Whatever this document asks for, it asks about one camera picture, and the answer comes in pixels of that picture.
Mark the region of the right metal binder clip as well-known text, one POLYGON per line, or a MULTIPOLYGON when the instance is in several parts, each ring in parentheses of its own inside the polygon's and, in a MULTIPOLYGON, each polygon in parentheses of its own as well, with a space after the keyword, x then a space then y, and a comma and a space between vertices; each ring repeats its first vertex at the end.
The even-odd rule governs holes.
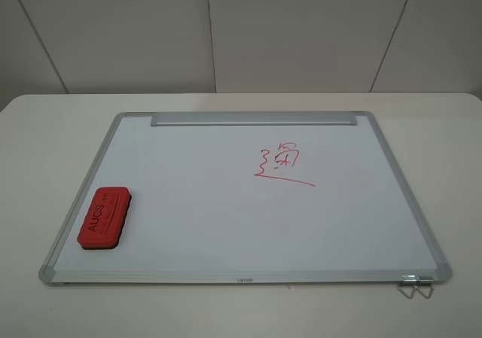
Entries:
POLYGON ((430 299, 434 292, 432 285, 433 278, 431 276, 418 276, 414 283, 414 290, 425 299, 430 299))

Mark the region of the metal binder clip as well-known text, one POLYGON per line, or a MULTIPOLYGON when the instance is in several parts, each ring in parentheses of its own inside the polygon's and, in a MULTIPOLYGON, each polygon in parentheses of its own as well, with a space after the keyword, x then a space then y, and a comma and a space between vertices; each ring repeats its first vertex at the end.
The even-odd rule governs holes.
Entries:
POLYGON ((432 285, 433 278, 431 276, 418 276, 414 283, 414 290, 425 299, 430 299, 434 292, 432 285))
POLYGON ((398 291, 407 299, 411 300, 417 290, 419 279, 416 275, 403 275, 398 284, 398 291))

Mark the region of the red whiteboard eraser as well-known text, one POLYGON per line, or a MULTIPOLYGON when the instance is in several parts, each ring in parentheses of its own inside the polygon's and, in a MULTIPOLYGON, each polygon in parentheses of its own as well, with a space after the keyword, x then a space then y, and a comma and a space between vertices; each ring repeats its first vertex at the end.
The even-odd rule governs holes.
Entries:
POLYGON ((116 248, 127 218, 132 195, 126 187, 96 190, 77 237, 84 250, 116 248))

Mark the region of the white board with grey frame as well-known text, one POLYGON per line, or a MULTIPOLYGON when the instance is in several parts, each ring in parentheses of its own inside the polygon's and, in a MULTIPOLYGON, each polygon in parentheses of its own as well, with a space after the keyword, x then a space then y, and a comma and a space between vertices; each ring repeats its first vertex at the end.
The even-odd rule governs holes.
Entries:
POLYGON ((57 284, 446 282, 452 271, 368 111, 120 113, 39 270, 57 284), (132 199, 116 248, 77 237, 132 199))

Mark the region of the left metal binder clip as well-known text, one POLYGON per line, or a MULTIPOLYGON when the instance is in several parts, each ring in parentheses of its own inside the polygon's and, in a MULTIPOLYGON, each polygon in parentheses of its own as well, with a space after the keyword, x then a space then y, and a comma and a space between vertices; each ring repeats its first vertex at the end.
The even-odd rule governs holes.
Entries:
POLYGON ((416 275, 403 275, 398 284, 398 291, 407 299, 411 300, 417 290, 419 279, 416 275))

